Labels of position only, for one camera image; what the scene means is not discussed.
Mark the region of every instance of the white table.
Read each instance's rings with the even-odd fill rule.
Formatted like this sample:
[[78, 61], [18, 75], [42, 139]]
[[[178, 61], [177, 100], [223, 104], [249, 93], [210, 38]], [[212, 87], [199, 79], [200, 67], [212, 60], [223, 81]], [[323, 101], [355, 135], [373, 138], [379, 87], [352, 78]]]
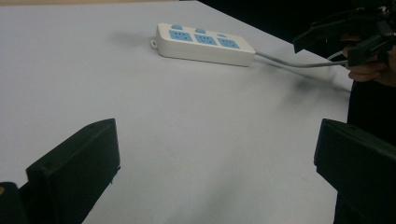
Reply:
[[321, 120], [347, 118], [347, 71], [164, 58], [159, 22], [325, 61], [197, 1], [0, 7], [0, 182], [115, 118], [121, 169], [84, 223], [332, 223], [313, 159]]

